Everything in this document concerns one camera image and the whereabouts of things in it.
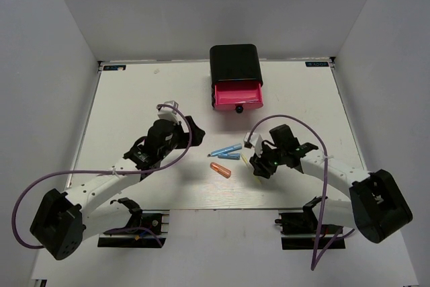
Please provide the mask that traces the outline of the yellow thin pen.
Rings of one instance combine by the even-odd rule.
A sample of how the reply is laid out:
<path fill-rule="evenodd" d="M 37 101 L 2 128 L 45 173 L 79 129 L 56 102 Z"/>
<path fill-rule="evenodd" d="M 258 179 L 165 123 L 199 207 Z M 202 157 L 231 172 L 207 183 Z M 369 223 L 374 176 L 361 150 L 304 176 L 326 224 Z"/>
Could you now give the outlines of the yellow thin pen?
<path fill-rule="evenodd" d="M 241 160 L 245 163 L 246 168 L 250 171 L 253 179 L 260 186 L 261 185 L 261 180 L 256 175 L 253 174 L 253 168 L 252 168 L 251 164 L 248 162 L 248 159 L 242 153 L 241 153 Z"/>

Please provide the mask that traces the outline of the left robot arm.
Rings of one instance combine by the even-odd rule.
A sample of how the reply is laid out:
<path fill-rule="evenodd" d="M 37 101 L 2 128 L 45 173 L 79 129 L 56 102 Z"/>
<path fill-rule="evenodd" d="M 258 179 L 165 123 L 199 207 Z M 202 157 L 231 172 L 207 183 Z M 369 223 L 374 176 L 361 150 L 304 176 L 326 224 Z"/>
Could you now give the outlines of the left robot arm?
<path fill-rule="evenodd" d="M 142 224 L 142 210 L 127 198 L 114 200 L 122 190 L 150 174 L 162 170 L 163 159 L 175 149 L 184 153 L 201 145 L 205 132 L 191 116 L 179 122 L 173 114 L 161 116 L 109 171 L 96 171 L 95 177 L 79 188 L 47 192 L 31 224 L 30 232 L 56 260 L 71 255 L 85 239 L 98 233 L 112 233 L 114 210 L 100 213 L 102 204 L 123 204 L 129 209 L 119 217 L 120 232 L 136 232 Z"/>

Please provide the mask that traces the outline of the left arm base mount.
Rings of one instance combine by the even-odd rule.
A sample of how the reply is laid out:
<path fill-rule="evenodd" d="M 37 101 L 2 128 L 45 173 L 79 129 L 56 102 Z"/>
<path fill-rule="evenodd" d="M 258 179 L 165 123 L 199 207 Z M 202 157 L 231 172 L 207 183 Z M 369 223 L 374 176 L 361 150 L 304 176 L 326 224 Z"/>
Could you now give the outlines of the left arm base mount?
<path fill-rule="evenodd" d="M 169 211 L 143 211 L 140 218 L 130 220 L 124 228 L 100 234 L 99 248 L 160 249 L 169 231 Z"/>

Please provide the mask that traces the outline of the pink drawer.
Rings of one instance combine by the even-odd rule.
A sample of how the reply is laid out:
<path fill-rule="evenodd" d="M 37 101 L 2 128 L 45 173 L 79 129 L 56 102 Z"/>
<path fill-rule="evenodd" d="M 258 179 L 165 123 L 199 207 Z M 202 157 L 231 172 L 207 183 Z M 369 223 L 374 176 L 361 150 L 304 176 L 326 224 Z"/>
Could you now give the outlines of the pink drawer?
<path fill-rule="evenodd" d="M 258 104 L 240 104 L 240 101 L 258 99 Z M 238 114 L 246 110 L 263 107 L 263 93 L 258 81 L 225 81 L 212 88 L 212 107 L 217 111 L 235 111 Z"/>

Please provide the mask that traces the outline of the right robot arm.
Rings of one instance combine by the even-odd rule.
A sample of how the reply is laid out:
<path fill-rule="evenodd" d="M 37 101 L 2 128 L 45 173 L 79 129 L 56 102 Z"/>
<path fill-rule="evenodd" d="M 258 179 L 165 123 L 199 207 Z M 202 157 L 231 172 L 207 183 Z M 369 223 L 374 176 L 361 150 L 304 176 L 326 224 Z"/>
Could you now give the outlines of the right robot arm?
<path fill-rule="evenodd" d="M 327 157 L 316 145 L 301 144 L 285 124 L 270 130 L 272 142 L 246 133 L 244 144 L 254 150 L 253 173 L 269 179 L 279 166 L 295 169 L 347 196 L 347 200 L 315 197 L 297 215 L 283 213 L 276 223 L 285 235 L 317 233 L 326 226 L 359 231 L 368 241 L 380 243 L 410 223 L 413 214 L 393 176 L 386 170 L 356 169 Z"/>

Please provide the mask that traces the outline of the blue thin pen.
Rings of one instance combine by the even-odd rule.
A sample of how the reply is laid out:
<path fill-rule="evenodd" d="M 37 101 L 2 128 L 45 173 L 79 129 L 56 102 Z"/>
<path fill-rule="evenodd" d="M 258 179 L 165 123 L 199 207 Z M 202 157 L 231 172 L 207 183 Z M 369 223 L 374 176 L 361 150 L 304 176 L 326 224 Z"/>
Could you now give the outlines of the blue thin pen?
<path fill-rule="evenodd" d="M 258 104 L 260 101 L 258 99 L 240 101 L 240 104 Z"/>

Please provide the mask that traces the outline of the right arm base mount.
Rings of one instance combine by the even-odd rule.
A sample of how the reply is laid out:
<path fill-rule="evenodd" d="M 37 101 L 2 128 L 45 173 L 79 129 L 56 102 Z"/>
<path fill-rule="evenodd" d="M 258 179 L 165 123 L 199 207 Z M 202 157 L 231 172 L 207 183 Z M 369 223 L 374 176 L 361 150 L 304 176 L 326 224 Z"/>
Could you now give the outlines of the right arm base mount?
<path fill-rule="evenodd" d="M 315 216 L 312 209 L 321 202 L 321 197 L 315 197 L 306 203 L 302 209 L 280 212 L 274 220 L 276 226 L 280 228 L 282 249 L 283 250 L 312 250 L 316 238 L 317 220 L 319 211 Z M 341 227 L 332 224 L 323 224 L 318 243 L 318 249 L 323 247 L 331 240 L 334 234 Z M 329 249 L 345 249 L 345 242 L 341 234 L 329 246 Z"/>

